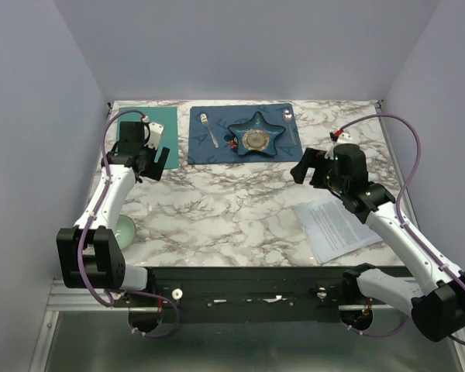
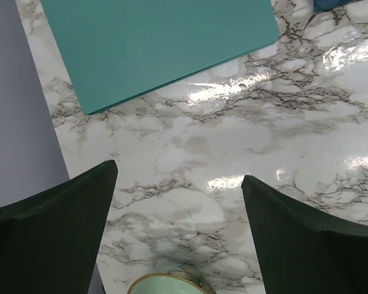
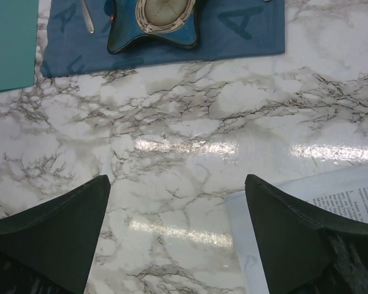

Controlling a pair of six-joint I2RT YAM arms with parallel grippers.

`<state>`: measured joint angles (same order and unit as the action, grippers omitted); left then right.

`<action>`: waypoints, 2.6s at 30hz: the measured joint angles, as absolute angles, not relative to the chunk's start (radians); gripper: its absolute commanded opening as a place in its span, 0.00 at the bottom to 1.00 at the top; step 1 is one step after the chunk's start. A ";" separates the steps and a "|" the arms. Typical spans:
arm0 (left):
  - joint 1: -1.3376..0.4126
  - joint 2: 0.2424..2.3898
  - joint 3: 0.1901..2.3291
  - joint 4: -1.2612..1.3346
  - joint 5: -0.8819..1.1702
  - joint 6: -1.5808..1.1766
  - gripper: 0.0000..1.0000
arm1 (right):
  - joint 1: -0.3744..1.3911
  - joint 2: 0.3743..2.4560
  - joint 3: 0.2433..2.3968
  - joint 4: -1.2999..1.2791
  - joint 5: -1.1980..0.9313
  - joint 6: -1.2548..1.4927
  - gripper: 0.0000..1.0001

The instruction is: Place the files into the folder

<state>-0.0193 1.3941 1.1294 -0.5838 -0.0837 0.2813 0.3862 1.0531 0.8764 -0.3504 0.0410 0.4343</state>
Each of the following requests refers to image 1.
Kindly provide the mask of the teal plastic folder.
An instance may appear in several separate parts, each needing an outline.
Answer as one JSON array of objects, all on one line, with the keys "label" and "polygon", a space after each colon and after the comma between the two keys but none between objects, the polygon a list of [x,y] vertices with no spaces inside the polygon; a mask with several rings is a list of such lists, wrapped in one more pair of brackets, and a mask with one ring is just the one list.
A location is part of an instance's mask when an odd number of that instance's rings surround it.
[{"label": "teal plastic folder", "polygon": [[165,170],[179,168],[179,145],[178,145],[178,121],[177,108],[174,106],[164,107],[123,107],[120,112],[137,109],[146,114],[151,122],[156,122],[164,126],[164,134],[160,141],[157,156],[161,155],[161,150],[166,147],[170,150]]}]

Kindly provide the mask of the printed paper sheets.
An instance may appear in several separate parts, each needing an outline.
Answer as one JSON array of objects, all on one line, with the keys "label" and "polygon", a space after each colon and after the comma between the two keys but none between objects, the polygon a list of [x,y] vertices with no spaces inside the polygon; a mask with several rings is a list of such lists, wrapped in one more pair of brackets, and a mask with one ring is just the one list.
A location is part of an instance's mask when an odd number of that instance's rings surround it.
[{"label": "printed paper sheets", "polygon": [[297,205],[294,213],[320,264],[382,241],[332,195]]}]

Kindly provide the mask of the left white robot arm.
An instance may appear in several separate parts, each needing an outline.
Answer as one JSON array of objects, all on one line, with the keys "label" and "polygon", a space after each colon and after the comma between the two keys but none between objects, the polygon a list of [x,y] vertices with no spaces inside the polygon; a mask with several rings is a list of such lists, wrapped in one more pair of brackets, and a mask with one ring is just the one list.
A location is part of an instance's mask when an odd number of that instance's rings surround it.
[{"label": "left white robot arm", "polygon": [[71,228],[57,233],[57,252],[64,284],[83,288],[79,259],[94,288],[129,290],[140,306],[150,305],[156,287],[148,270],[125,262],[115,237],[122,206],[136,183],[146,177],[159,181],[170,149],[158,146],[164,126],[156,122],[121,122],[119,141],[102,161],[101,178],[88,207]]}]

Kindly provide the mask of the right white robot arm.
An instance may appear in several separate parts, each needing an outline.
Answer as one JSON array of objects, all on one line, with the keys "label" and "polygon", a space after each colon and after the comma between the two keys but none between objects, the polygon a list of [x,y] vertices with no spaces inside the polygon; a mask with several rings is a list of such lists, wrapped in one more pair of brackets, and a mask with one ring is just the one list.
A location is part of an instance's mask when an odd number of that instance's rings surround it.
[{"label": "right white robot arm", "polygon": [[411,317],[427,339],[439,342],[465,327],[465,271],[444,257],[398,210],[394,196],[370,181],[365,153],[354,143],[331,150],[305,150],[291,169],[301,184],[335,195],[345,209],[379,235],[407,267],[415,281],[392,277],[369,264],[347,271],[341,294],[349,303],[375,298]]}]

